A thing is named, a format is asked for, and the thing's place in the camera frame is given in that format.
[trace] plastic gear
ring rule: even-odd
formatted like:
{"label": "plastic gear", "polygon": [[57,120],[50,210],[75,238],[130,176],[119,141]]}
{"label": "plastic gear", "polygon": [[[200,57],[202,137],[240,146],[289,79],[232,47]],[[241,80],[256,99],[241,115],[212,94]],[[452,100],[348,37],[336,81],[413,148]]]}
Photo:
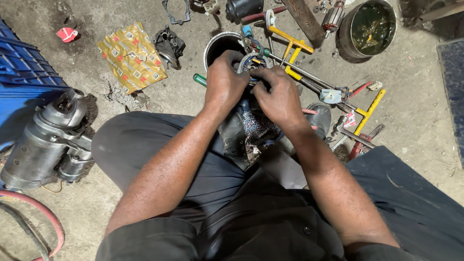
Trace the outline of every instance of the plastic gear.
{"label": "plastic gear", "polygon": [[266,11],[266,28],[276,26],[276,15],[272,9]]}

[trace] black hose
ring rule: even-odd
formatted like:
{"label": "black hose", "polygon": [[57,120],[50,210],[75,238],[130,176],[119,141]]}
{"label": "black hose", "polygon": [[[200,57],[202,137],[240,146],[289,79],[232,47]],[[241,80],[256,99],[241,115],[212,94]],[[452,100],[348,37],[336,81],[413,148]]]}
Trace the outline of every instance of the black hose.
{"label": "black hose", "polygon": [[19,224],[19,226],[26,232],[28,236],[32,238],[34,241],[35,245],[37,248],[39,248],[40,255],[44,259],[44,261],[50,261],[48,258],[48,250],[47,248],[42,244],[42,242],[37,238],[37,236],[34,234],[32,229],[27,225],[26,221],[21,217],[21,215],[12,207],[0,202],[0,209],[3,209],[5,212],[10,214],[16,222]]}

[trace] blue crate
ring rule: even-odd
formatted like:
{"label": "blue crate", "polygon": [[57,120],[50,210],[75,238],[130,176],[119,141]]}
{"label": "blue crate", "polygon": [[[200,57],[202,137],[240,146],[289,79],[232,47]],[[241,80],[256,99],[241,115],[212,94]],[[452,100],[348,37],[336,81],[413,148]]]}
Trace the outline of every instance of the blue crate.
{"label": "blue crate", "polygon": [[0,151],[13,144],[42,106],[69,90],[40,55],[0,20]]}

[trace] person's left hand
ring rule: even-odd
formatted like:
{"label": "person's left hand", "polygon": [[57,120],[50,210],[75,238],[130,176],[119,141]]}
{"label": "person's left hand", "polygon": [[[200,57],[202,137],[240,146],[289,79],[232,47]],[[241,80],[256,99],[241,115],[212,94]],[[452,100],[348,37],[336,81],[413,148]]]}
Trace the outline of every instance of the person's left hand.
{"label": "person's left hand", "polygon": [[208,67],[204,108],[220,110],[227,115],[239,102],[250,82],[247,72],[236,73],[232,64],[239,62],[243,54],[227,50]]}

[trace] starter motor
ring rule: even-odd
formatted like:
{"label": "starter motor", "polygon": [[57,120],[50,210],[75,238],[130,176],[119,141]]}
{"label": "starter motor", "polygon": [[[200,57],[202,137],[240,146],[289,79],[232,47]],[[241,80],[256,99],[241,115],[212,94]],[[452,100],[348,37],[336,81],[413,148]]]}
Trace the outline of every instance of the starter motor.
{"label": "starter motor", "polygon": [[37,188],[55,177],[76,181],[92,160],[86,112],[84,93],[76,89],[37,107],[0,173],[5,189]]}

